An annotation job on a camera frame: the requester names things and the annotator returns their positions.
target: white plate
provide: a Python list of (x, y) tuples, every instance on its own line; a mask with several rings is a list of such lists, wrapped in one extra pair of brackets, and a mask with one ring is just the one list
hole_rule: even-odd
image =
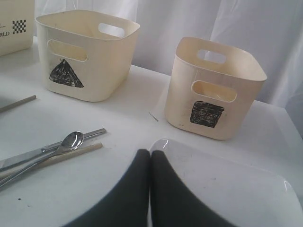
[(174, 140), (158, 140), (154, 150), (165, 152), (178, 176), (204, 204), (237, 226), (303, 226), (298, 198), (283, 177)]

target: butter knife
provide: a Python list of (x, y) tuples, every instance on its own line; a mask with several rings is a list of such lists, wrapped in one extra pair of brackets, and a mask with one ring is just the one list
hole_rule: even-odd
[[(99, 129), (96, 131), (91, 131), (89, 133), (84, 134), (84, 141), (89, 140), (91, 138), (100, 136), (105, 134), (107, 131), (106, 129)], [(7, 171), (8, 169), (14, 168), (18, 165), (24, 164), (29, 162), (41, 155), (46, 155), (54, 150), (56, 150), (60, 146), (61, 142), (57, 142), (39, 149), (35, 149), (29, 152), (26, 152), (21, 155), (17, 155), (14, 157), (10, 157), (0, 161), (0, 172)]]

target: white curtain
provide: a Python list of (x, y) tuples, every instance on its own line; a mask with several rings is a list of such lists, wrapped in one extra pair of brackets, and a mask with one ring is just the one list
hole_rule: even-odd
[(141, 25), (134, 65), (170, 75), (180, 39), (250, 52), (267, 81), (257, 100), (286, 108), (303, 136), (303, 0), (36, 0), (36, 15), (89, 9)]

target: white table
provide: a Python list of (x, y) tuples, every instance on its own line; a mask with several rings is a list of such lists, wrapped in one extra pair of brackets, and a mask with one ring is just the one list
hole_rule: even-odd
[(127, 81), (100, 103), (50, 92), (40, 78), (36, 40), (32, 48), (0, 58), (0, 106), (37, 95), (0, 114), (0, 159), (58, 142), (74, 130), (106, 128), (96, 140), (105, 147), (34, 171), (1, 191), (1, 227), (58, 227), (71, 221), (115, 185), (137, 149), (160, 138), (282, 175), (303, 204), (303, 142), (285, 109), (256, 101), (239, 133), (216, 141), (167, 123), (167, 75), (132, 66)]

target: cream storage basket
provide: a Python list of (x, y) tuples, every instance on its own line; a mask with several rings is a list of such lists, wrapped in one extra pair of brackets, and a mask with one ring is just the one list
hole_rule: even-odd
[[(200, 50), (222, 54), (226, 61), (201, 59)], [(177, 47), (165, 117), (177, 128), (217, 140), (229, 139), (237, 132), (266, 79), (250, 53), (185, 37)]]
[(33, 44), (34, 0), (0, 0), (0, 56)]
[[(126, 79), (139, 25), (87, 10), (36, 18), (44, 86), (56, 93), (98, 102)], [(121, 36), (100, 32), (100, 26), (122, 29)]]

